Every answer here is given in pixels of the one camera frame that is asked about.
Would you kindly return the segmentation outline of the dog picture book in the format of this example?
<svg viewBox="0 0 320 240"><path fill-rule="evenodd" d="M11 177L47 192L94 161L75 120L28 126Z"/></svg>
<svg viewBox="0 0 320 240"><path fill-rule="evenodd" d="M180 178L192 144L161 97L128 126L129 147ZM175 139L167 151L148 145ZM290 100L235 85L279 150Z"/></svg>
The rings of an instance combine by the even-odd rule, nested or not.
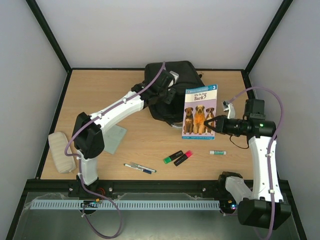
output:
<svg viewBox="0 0 320 240"><path fill-rule="evenodd" d="M205 126L205 121L216 116L217 96L216 84L185 90L182 139L215 139L215 132L211 129L215 123L212 121L209 126Z"/></svg>

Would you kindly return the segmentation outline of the black student bag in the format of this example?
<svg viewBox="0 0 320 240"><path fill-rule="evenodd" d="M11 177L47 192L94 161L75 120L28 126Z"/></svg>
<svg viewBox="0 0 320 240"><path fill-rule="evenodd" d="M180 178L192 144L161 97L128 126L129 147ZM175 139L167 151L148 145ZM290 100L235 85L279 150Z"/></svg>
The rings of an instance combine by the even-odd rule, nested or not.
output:
<svg viewBox="0 0 320 240"><path fill-rule="evenodd" d="M170 103L162 100L148 108L155 120L172 126L183 122L186 89L200 88L204 86L204 83L193 64L188 60L166 62L165 69L178 74L177 81L169 88L169 91L174 93L173 99Z"/></svg>

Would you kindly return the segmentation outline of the grey notebook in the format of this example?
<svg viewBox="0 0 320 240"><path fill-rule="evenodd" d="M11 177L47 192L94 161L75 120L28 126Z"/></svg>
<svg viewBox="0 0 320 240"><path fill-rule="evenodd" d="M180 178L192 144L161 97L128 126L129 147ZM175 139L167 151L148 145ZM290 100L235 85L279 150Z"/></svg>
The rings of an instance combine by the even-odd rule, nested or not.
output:
<svg viewBox="0 0 320 240"><path fill-rule="evenodd" d="M114 155L127 133L127 129L114 125L103 134L104 151Z"/></svg>

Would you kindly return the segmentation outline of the beige pencil case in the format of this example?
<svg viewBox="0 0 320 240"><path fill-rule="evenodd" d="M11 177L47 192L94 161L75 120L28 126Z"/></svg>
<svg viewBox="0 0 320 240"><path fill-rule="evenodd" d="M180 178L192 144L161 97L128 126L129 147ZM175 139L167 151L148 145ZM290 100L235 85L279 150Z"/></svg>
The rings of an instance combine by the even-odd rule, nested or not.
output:
<svg viewBox="0 0 320 240"><path fill-rule="evenodd" d="M54 132L48 136L48 144L58 173L72 172L76 168L76 163L72 156L65 155L65 148L68 144L66 135L63 132Z"/></svg>

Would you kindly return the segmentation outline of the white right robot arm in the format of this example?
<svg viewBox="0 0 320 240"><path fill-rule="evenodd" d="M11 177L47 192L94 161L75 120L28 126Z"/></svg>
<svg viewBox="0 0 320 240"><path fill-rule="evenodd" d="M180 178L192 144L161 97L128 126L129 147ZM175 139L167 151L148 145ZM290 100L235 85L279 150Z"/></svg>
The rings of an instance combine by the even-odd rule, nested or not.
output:
<svg viewBox="0 0 320 240"><path fill-rule="evenodd" d="M218 191L231 195L237 204L237 217L245 226L278 229L291 215L289 204L279 187L275 150L277 127L266 120L265 102L248 99L242 118L236 118L231 102L223 102L227 115L206 120L205 126L231 137L245 136L253 162L253 187L249 188L239 173L224 171L218 178Z"/></svg>

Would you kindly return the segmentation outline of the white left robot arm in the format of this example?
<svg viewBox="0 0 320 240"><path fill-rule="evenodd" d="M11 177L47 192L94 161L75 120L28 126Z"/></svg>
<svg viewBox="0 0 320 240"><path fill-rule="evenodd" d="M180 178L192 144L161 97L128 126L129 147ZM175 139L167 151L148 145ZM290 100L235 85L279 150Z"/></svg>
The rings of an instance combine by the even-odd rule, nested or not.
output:
<svg viewBox="0 0 320 240"><path fill-rule="evenodd" d="M135 84L121 99L92 113L80 113L75 121L71 140L79 160L78 176L84 185L98 180L98 156L105 149L104 135L126 117L159 102L169 103L175 95L173 85L179 79L174 71L161 69L150 83Z"/></svg>

